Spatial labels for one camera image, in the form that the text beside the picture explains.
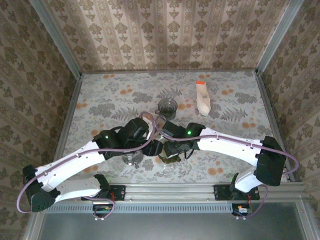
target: table surface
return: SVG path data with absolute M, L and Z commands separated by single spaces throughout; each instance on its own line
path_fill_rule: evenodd
M 140 112 L 156 116 L 158 102 L 178 103 L 173 123 L 203 124 L 218 132 L 249 139 L 272 136 L 270 123 L 253 71 L 87 74 L 68 133 L 64 156 L 92 140 L 101 130 L 124 126 Z M 205 81 L 211 111 L 197 110 L 196 81 Z M 213 151 L 195 151 L 188 160 L 166 166 L 159 157 L 144 156 L 139 168 L 113 157 L 78 175 L 103 174 L 110 183 L 226 183 L 250 165 Z

